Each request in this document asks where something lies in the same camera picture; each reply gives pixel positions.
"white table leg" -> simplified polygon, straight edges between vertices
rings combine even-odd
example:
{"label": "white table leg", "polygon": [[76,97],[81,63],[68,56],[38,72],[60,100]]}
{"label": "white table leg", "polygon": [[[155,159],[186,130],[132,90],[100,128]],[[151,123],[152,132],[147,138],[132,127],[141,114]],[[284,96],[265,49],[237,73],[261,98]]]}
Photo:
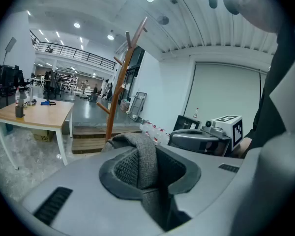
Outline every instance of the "white table leg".
{"label": "white table leg", "polygon": [[72,137],[72,112],[73,112],[73,108],[71,108],[71,111],[70,111],[70,122],[69,122],[69,128],[70,128],[70,137]]}
{"label": "white table leg", "polygon": [[14,162],[13,157],[12,157],[12,155],[11,155],[11,152],[9,151],[9,149],[7,148],[7,146],[6,146],[5,142],[4,142],[4,134],[6,133],[6,132],[5,132],[5,129],[6,129],[6,127],[5,127],[5,123],[0,122],[0,140],[1,140],[2,146],[3,146],[3,148],[4,148],[4,151],[5,151],[6,155],[7,155],[8,158],[9,158],[10,162],[12,163],[13,167],[14,167],[16,170],[18,170],[19,167],[18,167],[18,166],[16,165],[16,163]]}
{"label": "white table leg", "polygon": [[59,128],[56,131],[56,136],[57,136],[58,146],[59,146],[60,154],[62,156],[63,163],[64,163],[64,165],[67,165],[68,161],[67,161],[67,158],[64,153],[64,145],[63,145],[61,128]]}

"wooden step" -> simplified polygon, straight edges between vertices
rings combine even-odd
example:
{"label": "wooden step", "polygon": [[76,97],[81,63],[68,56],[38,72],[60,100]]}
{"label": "wooden step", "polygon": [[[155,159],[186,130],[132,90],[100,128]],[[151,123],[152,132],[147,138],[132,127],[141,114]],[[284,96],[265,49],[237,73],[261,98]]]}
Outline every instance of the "wooden step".
{"label": "wooden step", "polygon": [[105,138],[73,139],[72,153],[73,154],[97,153],[102,151],[104,145],[105,145]]}
{"label": "wooden step", "polygon": [[[141,133],[138,126],[113,127],[112,136],[121,133]],[[73,138],[88,139],[88,138],[105,138],[106,127],[82,127],[75,126],[73,129]]]}

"wooden coat rack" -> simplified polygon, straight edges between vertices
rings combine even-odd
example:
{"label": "wooden coat rack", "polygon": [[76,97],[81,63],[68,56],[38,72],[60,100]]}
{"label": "wooden coat rack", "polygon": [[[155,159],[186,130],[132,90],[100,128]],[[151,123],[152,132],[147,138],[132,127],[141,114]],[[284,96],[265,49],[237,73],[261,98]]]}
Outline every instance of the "wooden coat rack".
{"label": "wooden coat rack", "polygon": [[120,93],[124,90],[124,85],[123,85],[124,77],[125,77],[128,65],[130,63],[133,51],[136,48],[136,45],[137,45],[137,42],[138,42],[141,32],[143,30],[145,32],[147,32],[147,30],[145,29],[146,22],[147,22],[147,17],[145,17],[142,20],[142,22],[140,23],[132,40],[130,39],[129,32],[126,31],[128,50],[127,50],[126,56],[124,57],[123,63],[119,59],[114,57],[114,59],[121,65],[121,70],[119,72],[119,76],[118,76],[117,84],[115,87],[115,92],[113,95],[113,100],[112,100],[110,110],[107,109],[106,107],[104,107],[101,103],[97,102],[97,105],[108,114],[106,140],[111,139],[111,137],[112,137],[113,124],[114,124],[114,118],[115,118],[115,112],[116,112],[116,108],[117,108],[118,98],[119,98]]}

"concrete floor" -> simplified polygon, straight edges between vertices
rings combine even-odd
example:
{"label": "concrete floor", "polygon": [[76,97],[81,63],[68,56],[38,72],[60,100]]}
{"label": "concrete floor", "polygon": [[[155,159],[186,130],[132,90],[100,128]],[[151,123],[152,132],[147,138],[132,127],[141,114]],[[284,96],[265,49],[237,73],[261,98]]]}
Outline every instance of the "concrete floor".
{"label": "concrete floor", "polygon": [[[95,102],[88,102],[77,96],[63,95],[56,100],[72,101],[73,125],[79,126],[103,126],[106,125],[106,113],[102,111]],[[14,97],[9,97],[9,104],[14,102]],[[107,101],[101,101],[104,106],[108,106]],[[0,107],[5,106],[5,99],[0,100]],[[117,108],[114,126],[139,125],[127,117],[126,113]],[[63,139],[65,153],[68,163],[81,158],[92,156],[73,155],[71,152],[72,138],[69,137],[69,125],[65,122],[63,127]],[[9,161],[2,144],[0,142],[0,190],[3,194],[21,200],[31,189],[41,183],[44,179],[58,171],[64,164],[61,159],[57,159],[59,147],[56,136],[52,142],[47,143],[34,139],[29,129],[14,126],[13,130],[5,137],[13,158],[19,165],[19,170],[15,170]]]}

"railing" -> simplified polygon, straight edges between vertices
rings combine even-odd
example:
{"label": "railing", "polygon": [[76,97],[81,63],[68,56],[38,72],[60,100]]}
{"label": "railing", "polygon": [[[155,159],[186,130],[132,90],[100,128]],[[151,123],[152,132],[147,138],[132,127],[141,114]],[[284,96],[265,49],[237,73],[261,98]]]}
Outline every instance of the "railing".
{"label": "railing", "polygon": [[33,48],[38,52],[47,52],[47,53],[63,55],[63,56],[71,57],[71,58],[76,58],[76,59],[87,61],[96,65],[101,65],[103,67],[106,67],[112,70],[115,67],[116,63],[109,59],[105,59],[95,54],[81,51],[79,49],[64,46],[64,45],[40,42],[38,38],[34,35],[34,33],[30,32],[30,35],[32,38]]}

